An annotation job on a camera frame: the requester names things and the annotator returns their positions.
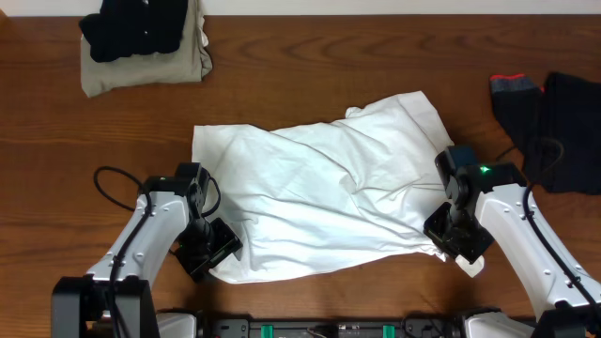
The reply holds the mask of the white t-shirt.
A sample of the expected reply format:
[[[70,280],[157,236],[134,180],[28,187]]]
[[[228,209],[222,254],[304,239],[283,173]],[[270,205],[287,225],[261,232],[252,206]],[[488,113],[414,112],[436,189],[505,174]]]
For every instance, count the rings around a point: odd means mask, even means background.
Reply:
[[[446,199],[435,158],[450,144],[419,91],[331,123],[196,127],[192,158],[217,182],[208,203],[242,243],[213,276],[264,283],[392,255],[441,257],[424,222]]]

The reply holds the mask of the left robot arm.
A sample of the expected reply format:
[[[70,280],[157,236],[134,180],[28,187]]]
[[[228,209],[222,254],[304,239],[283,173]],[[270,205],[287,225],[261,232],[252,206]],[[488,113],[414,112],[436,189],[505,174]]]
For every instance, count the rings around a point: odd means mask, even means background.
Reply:
[[[173,255],[199,282],[242,247],[222,219],[205,209],[216,182],[198,162],[182,163],[171,177],[138,181],[131,218],[102,259],[82,277],[63,277],[52,294],[53,337],[208,337],[201,315],[156,311],[151,288]]]

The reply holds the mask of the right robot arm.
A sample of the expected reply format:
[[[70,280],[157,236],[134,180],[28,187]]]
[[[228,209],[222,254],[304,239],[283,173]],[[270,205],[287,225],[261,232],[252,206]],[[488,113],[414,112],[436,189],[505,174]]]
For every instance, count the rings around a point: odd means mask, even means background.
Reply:
[[[457,165],[439,154],[435,165],[447,200],[424,222],[445,254],[475,264],[498,243],[529,296],[533,328],[493,315],[465,319],[465,336],[584,337],[600,334],[600,283],[567,251],[510,162]]]

